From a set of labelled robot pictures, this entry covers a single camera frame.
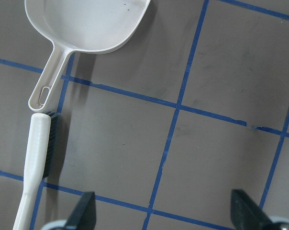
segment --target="brush handle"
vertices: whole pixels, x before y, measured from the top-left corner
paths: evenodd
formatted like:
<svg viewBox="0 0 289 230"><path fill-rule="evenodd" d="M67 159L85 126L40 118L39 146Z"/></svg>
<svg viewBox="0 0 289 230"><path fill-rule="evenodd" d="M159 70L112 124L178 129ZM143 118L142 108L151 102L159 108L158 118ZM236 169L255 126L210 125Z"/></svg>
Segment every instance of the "brush handle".
<svg viewBox="0 0 289 230"><path fill-rule="evenodd" d="M51 96L67 65L72 49L53 44L53 51L44 70L30 96L28 105L34 112L46 110Z"/></svg>
<svg viewBox="0 0 289 230"><path fill-rule="evenodd" d="M27 230L32 216L38 186L44 174L51 118L46 114L31 117L25 155L23 193L13 230Z"/></svg>

